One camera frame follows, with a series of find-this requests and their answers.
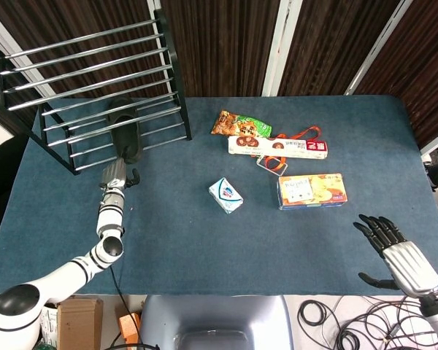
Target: cookie box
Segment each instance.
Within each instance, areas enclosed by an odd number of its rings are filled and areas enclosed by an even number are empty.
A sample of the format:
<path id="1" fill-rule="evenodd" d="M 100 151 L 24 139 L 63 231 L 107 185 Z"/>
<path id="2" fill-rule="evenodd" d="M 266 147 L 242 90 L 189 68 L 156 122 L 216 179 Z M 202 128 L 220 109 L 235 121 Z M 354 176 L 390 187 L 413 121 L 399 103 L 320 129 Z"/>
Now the cookie box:
<path id="1" fill-rule="evenodd" d="M 328 156 L 328 145 L 325 141 L 319 140 L 229 136 L 228 152 L 238 155 L 272 155 L 275 157 L 324 159 Z"/>
<path id="2" fill-rule="evenodd" d="M 277 181 L 279 209 L 341 206 L 347 193 L 341 174 L 282 176 Z"/>

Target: wooden wall panel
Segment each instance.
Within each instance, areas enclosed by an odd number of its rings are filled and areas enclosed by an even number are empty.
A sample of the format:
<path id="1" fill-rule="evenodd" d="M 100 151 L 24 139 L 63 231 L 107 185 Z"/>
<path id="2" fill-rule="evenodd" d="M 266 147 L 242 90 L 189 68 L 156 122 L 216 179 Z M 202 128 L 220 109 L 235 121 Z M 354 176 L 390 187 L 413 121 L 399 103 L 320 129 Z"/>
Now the wooden wall panel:
<path id="1" fill-rule="evenodd" d="M 162 0 L 187 96 L 260 96 L 279 0 Z"/>
<path id="2" fill-rule="evenodd" d="M 120 26 L 127 26 L 149 19 L 150 14 L 145 0 L 0 0 L 0 21 L 24 50 Z M 29 58 L 34 63 L 37 63 L 150 34 L 154 34 L 153 27 L 144 26 L 53 50 L 46 50 L 30 55 Z M 44 77 L 54 77 L 97 63 L 111 61 L 154 49 L 157 49 L 155 41 L 144 42 L 130 47 L 74 59 L 60 63 L 57 66 L 44 67 L 39 71 Z M 160 64 L 159 56 L 154 55 L 149 58 L 142 58 L 129 63 L 123 63 L 83 74 L 78 77 L 72 77 L 71 79 L 54 82 L 51 83 L 50 86 L 59 93 L 86 86 L 94 82 L 160 66 Z M 79 97 L 97 97 L 101 94 L 132 88 L 133 86 L 147 84 L 163 78 L 164 75 L 159 73 L 149 77 L 118 83 L 110 87 L 103 87 L 102 89 L 93 90 Z M 166 93 L 165 85 L 152 87 L 149 90 L 137 91 L 133 96 L 155 96 L 161 93 Z"/>
<path id="3" fill-rule="evenodd" d="M 399 0 L 304 0 L 280 96 L 345 92 Z"/>
<path id="4" fill-rule="evenodd" d="M 403 100 L 419 147 L 438 136 L 438 0 L 415 0 L 356 93 Z"/>

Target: white snack box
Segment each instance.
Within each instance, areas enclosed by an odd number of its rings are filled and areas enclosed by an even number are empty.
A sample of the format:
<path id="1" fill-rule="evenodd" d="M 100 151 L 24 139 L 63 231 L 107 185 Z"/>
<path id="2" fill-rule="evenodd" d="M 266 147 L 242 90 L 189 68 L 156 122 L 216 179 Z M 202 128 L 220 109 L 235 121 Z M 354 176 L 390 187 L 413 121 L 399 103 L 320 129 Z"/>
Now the white snack box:
<path id="1" fill-rule="evenodd" d="M 228 152 L 238 155 L 270 155 L 288 158 L 324 159 L 328 145 L 320 140 L 274 139 L 252 136 L 229 136 Z"/>
<path id="2" fill-rule="evenodd" d="M 44 306 L 40 323 L 44 343 L 57 347 L 57 309 Z"/>
<path id="3" fill-rule="evenodd" d="M 210 187 L 210 193 L 227 214 L 243 204 L 242 196 L 228 183 L 225 177 Z"/>

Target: food packaging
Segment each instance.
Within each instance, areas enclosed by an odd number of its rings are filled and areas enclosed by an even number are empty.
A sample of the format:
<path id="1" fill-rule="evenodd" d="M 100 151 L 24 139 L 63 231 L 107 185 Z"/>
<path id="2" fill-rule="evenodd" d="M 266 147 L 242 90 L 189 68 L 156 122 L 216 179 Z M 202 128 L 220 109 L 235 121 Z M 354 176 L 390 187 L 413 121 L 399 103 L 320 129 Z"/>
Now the food packaging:
<path id="1" fill-rule="evenodd" d="M 271 126 L 258 119 L 223 110 L 220 112 L 211 133 L 225 136 L 270 137 Z"/>
<path id="2" fill-rule="evenodd" d="M 341 174 L 282 176 L 277 181 L 279 209 L 341 206 L 347 193 Z"/>
<path id="3" fill-rule="evenodd" d="M 242 196 L 228 183 L 225 177 L 210 187 L 210 193 L 227 214 L 243 204 Z"/>
<path id="4" fill-rule="evenodd" d="M 228 152 L 238 155 L 324 159 L 328 156 L 328 145 L 325 141 L 319 140 L 229 136 Z"/>

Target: robotic arm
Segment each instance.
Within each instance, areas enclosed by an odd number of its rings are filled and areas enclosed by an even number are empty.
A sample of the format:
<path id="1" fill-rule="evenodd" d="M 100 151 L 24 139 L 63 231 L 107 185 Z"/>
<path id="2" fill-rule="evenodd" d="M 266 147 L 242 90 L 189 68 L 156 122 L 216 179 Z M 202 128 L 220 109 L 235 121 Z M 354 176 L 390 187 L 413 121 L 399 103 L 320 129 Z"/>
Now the robotic arm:
<path id="1" fill-rule="evenodd" d="M 438 335 L 438 274 L 417 248 L 385 217 L 360 215 L 365 223 L 354 222 L 384 260 L 393 280 L 378 281 L 365 273 L 358 275 L 376 288 L 400 289 L 420 301 L 420 312 Z"/>
<path id="2" fill-rule="evenodd" d="M 48 275 L 9 288 L 0 294 L 0 349 L 30 350 L 39 337 L 39 317 L 46 303 L 59 303 L 86 285 L 123 254 L 122 190 L 139 183 L 139 174 L 126 178 L 126 165 L 118 158 L 103 173 L 104 191 L 99 205 L 97 234 L 101 239 L 89 253 L 76 257 Z"/>

